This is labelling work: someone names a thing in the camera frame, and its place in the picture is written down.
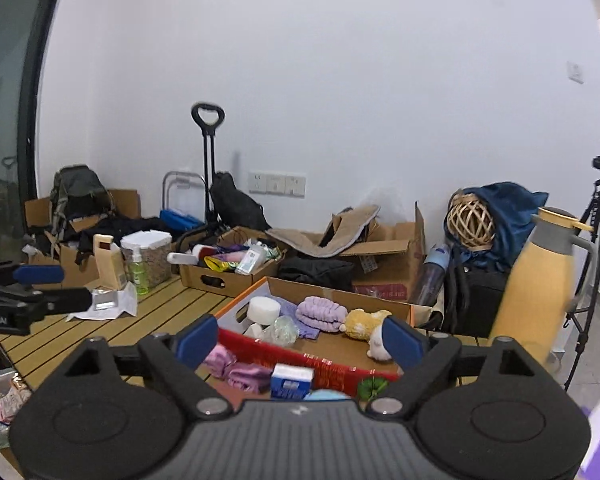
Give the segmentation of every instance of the cart handle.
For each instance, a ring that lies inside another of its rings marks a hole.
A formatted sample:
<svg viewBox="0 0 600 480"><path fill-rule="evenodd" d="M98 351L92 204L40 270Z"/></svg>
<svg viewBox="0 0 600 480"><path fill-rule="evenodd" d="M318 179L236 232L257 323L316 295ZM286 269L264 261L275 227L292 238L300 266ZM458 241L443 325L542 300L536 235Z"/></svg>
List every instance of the cart handle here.
<svg viewBox="0 0 600 480"><path fill-rule="evenodd" d="M202 117L200 117L200 110L206 110L207 112L216 112L218 119L215 123L207 123ZM212 103L196 103L191 107L191 117L195 123L200 126L202 130L202 136L213 137L216 134L216 128L224 121L224 110L218 105Z"/></svg>

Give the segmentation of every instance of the glass door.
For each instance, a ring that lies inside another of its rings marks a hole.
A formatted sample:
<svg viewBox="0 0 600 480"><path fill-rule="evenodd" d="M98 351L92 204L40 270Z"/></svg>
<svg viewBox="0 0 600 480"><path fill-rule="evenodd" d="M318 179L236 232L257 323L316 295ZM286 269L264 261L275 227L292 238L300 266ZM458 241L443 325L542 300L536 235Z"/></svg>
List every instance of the glass door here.
<svg viewBox="0 0 600 480"><path fill-rule="evenodd" d="M0 0L0 259L20 260L25 200L35 198L38 83L57 0Z"/></svg>

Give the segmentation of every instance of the blue box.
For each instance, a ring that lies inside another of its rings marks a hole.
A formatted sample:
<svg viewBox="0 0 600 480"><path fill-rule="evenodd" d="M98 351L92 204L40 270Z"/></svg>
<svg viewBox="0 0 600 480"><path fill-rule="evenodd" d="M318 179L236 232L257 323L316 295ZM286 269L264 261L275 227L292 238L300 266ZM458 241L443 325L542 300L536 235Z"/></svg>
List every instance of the blue box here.
<svg viewBox="0 0 600 480"><path fill-rule="evenodd" d="M271 398L304 399L313 379L313 368L277 364L271 374Z"/></svg>

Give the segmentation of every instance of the green backpack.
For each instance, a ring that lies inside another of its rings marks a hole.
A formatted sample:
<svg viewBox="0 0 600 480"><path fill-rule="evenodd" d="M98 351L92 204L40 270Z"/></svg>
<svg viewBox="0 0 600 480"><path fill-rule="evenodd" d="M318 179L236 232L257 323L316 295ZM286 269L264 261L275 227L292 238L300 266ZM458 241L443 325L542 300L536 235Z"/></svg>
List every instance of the green backpack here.
<svg viewBox="0 0 600 480"><path fill-rule="evenodd" d="M88 166L67 166L54 177L49 195L51 234L64 240L71 220L94 215L109 215L115 208L113 199L96 173Z"/></svg>

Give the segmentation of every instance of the white jar lid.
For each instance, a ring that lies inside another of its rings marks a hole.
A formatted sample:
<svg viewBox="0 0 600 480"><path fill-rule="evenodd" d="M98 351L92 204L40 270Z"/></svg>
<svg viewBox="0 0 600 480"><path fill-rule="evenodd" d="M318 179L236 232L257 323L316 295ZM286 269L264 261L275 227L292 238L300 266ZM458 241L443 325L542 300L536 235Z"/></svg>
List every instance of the white jar lid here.
<svg viewBox="0 0 600 480"><path fill-rule="evenodd" d="M273 298L256 296L249 301L247 317L259 325L271 325L280 315L280 304Z"/></svg>
<svg viewBox="0 0 600 480"><path fill-rule="evenodd" d="M163 231L137 231L123 236L120 245L123 249L157 249L171 243L171 235Z"/></svg>

